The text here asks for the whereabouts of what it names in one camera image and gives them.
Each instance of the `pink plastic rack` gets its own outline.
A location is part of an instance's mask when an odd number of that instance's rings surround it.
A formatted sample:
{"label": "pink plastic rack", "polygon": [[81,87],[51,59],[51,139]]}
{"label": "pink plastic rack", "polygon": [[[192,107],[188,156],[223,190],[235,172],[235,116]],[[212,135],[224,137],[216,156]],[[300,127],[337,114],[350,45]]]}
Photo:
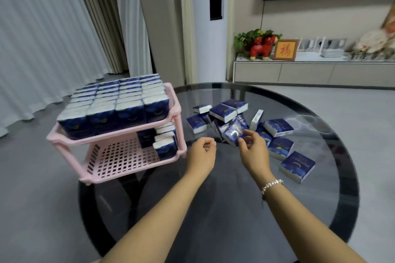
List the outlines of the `pink plastic rack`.
{"label": "pink plastic rack", "polygon": [[[77,172],[79,180],[86,185],[101,183],[121,176],[168,164],[185,157],[186,143],[181,122],[181,106],[170,83],[164,83],[170,99],[170,111],[165,120],[96,135],[81,140],[71,140],[59,123],[48,134],[47,140],[62,154]],[[142,149],[137,131],[151,129],[174,121],[179,149],[173,158],[159,161],[153,147]],[[70,151],[70,146],[89,143],[89,150],[83,164]]]}

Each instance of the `brown curtain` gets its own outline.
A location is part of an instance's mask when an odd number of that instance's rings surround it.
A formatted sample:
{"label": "brown curtain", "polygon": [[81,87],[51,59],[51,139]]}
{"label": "brown curtain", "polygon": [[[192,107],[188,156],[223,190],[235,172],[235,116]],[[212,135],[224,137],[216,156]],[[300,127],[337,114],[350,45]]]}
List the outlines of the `brown curtain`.
{"label": "brown curtain", "polygon": [[115,74],[128,70],[116,0],[85,0],[85,3],[111,70]]}

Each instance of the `red figurine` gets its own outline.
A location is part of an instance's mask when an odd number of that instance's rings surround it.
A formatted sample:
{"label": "red figurine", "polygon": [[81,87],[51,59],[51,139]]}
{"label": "red figurine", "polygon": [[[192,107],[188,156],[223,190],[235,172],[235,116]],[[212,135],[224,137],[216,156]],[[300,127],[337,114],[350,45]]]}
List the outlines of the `red figurine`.
{"label": "red figurine", "polygon": [[250,60],[254,61],[258,54],[262,54],[263,60],[267,61],[271,52],[273,44],[277,43],[278,38],[276,35],[267,36],[262,44],[262,37],[254,39],[255,45],[251,48]]}

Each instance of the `hand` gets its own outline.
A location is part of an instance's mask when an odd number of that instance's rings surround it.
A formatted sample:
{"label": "hand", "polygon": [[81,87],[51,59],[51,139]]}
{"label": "hand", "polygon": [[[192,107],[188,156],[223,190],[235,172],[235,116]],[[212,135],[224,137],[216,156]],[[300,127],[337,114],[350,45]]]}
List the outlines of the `hand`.
{"label": "hand", "polygon": [[263,183],[266,185],[274,178],[270,171],[266,142],[254,131],[244,130],[244,133],[249,136],[238,139],[241,161],[258,186],[262,186]]}
{"label": "hand", "polygon": [[188,151],[185,175],[204,181],[214,167],[216,142],[211,137],[201,137]]}

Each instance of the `beige wall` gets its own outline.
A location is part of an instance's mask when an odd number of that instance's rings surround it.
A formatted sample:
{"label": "beige wall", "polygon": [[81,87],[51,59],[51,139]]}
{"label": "beige wall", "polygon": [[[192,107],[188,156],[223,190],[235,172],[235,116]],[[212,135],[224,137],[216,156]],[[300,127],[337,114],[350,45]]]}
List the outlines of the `beige wall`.
{"label": "beige wall", "polygon": [[272,29],[283,38],[348,38],[350,46],[381,26],[395,0],[235,0],[235,35]]}
{"label": "beige wall", "polygon": [[141,0],[156,71],[174,87],[185,84],[181,5],[177,0]]}

